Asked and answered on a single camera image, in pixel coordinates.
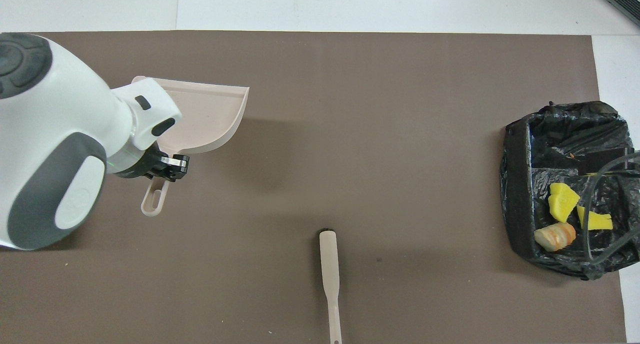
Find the yellow food piece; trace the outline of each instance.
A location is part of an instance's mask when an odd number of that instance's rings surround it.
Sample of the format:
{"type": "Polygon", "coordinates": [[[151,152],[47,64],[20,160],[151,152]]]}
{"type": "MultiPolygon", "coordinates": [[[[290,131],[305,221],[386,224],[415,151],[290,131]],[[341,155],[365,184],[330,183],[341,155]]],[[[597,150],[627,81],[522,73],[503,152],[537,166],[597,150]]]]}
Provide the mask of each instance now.
{"type": "Polygon", "coordinates": [[[560,223],[565,223],[569,214],[574,210],[580,196],[564,183],[551,183],[549,185],[549,212],[560,223]]]}
{"type": "MultiPolygon", "coordinates": [[[[578,218],[580,218],[580,227],[583,227],[585,221],[585,208],[578,205],[578,218]]],[[[613,221],[611,214],[597,214],[589,211],[589,230],[613,229],[613,221]]]]}

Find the food scrap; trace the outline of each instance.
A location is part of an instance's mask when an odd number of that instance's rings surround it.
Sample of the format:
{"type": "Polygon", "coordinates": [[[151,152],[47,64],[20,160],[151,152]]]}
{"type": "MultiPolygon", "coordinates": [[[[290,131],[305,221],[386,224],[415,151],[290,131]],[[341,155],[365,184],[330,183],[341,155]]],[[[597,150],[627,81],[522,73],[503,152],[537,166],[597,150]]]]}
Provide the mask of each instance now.
{"type": "MultiPolygon", "coordinates": [[[[580,218],[580,227],[585,222],[585,208],[578,205],[578,218],[580,218]]],[[[611,214],[597,214],[589,211],[589,230],[612,230],[613,221],[611,214]]]]}
{"type": "Polygon", "coordinates": [[[571,211],[578,204],[580,196],[564,183],[551,183],[549,192],[551,193],[548,199],[551,216],[556,221],[565,223],[571,211]]]}
{"type": "Polygon", "coordinates": [[[550,252],[558,251],[576,239],[576,229],[569,223],[555,223],[533,232],[535,241],[550,252]]]}

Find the dustpan handle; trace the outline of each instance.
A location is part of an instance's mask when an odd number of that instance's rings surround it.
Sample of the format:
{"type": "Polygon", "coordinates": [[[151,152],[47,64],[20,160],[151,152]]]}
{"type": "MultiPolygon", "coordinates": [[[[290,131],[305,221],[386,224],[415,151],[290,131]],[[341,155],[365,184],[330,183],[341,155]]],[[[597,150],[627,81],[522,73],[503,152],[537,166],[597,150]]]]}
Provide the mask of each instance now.
{"type": "Polygon", "coordinates": [[[148,217],[160,214],[169,190],[169,180],[162,177],[153,177],[146,188],[146,193],[140,204],[140,210],[148,217]]]}

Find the white floor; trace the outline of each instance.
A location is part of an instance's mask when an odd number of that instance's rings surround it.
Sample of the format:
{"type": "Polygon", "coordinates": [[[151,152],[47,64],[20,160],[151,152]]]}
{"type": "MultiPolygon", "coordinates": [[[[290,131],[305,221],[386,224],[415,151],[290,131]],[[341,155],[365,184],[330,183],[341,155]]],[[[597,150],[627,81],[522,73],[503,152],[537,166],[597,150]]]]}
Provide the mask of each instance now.
{"type": "MultiPolygon", "coordinates": [[[[0,31],[172,29],[594,35],[600,97],[640,143],[640,27],[604,0],[0,0],[0,31]]],[[[640,342],[640,264],[620,282],[640,342]]]]}

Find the brush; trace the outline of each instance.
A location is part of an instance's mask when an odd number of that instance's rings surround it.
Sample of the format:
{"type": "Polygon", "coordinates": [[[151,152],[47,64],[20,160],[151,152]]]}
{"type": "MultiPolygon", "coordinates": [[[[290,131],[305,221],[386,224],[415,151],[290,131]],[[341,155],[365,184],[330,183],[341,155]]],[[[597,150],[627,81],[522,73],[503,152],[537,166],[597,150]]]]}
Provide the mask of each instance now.
{"type": "Polygon", "coordinates": [[[340,313],[338,311],[338,292],[340,274],[338,273],[338,241],[336,233],[329,228],[320,231],[320,264],[322,265],[322,285],[329,309],[329,337],[331,344],[342,344],[340,331],[340,313]]]}

